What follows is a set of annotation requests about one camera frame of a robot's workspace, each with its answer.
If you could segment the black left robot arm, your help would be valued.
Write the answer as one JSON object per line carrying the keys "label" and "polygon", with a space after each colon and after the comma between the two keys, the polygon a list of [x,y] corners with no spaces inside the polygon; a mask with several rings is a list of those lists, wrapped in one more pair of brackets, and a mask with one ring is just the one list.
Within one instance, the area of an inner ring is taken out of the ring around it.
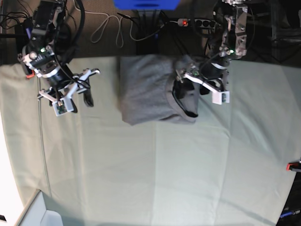
{"label": "black left robot arm", "polygon": [[212,33],[202,33],[197,29],[197,1],[190,6],[190,25],[200,37],[210,45],[208,57],[203,62],[193,62],[178,69],[174,83],[176,93],[196,90],[200,95],[211,93],[223,98],[229,97],[227,90],[228,67],[232,59],[241,59],[247,54],[247,13],[248,6],[242,0],[218,0],[213,8],[216,23]]}

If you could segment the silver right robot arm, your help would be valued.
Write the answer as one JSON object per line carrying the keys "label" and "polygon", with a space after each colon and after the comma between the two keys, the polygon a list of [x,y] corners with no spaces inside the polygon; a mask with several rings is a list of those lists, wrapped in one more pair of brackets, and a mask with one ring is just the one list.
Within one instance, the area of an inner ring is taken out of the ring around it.
{"label": "silver right robot arm", "polygon": [[93,107],[90,76],[99,74],[99,69],[85,69],[82,73],[73,73],[68,67],[78,49],[78,40],[83,32],[85,9],[82,1],[76,1],[80,11],[79,27],[72,35],[64,32],[65,0],[42,0],[33,13],[32,28],[28,43],[19,57],[27,69],[38,78],[44,79],[48,89],[39,89],[37,99],[45,98],[53,107],[56,116],[77,113],[73,101],[74,94],[83,94],[86,106]]}

